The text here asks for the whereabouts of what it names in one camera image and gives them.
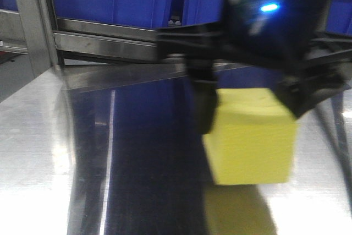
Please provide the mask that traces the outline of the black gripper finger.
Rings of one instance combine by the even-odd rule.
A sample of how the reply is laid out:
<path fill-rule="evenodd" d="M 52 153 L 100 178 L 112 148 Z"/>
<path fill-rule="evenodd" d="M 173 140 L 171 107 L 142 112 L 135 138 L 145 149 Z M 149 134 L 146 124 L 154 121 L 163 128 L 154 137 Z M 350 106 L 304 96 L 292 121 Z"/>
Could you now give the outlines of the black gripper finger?
<path fill-rule="evenodd" d="M 186 60 L 186 72 L 194 93 L 194 117 L 196 128 L 201 134 L 208 134 L 213 125 L 218 105 L 217 78 L 213 61 L 200 58 Z"/>

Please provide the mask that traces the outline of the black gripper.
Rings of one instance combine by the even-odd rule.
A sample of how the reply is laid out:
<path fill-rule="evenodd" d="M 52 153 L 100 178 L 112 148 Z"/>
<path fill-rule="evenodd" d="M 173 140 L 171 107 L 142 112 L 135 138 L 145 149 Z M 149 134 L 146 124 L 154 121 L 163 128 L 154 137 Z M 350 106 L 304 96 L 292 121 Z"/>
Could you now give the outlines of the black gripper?
<path fill-rule="evenodd" d="M 219 21 L 157 30 L 156 57 L 225 59 L 287 74 L 274 94 L 300 118 L 349 90 L 351 50 L 306 58 L 328 0 L 223 0 Z"/>

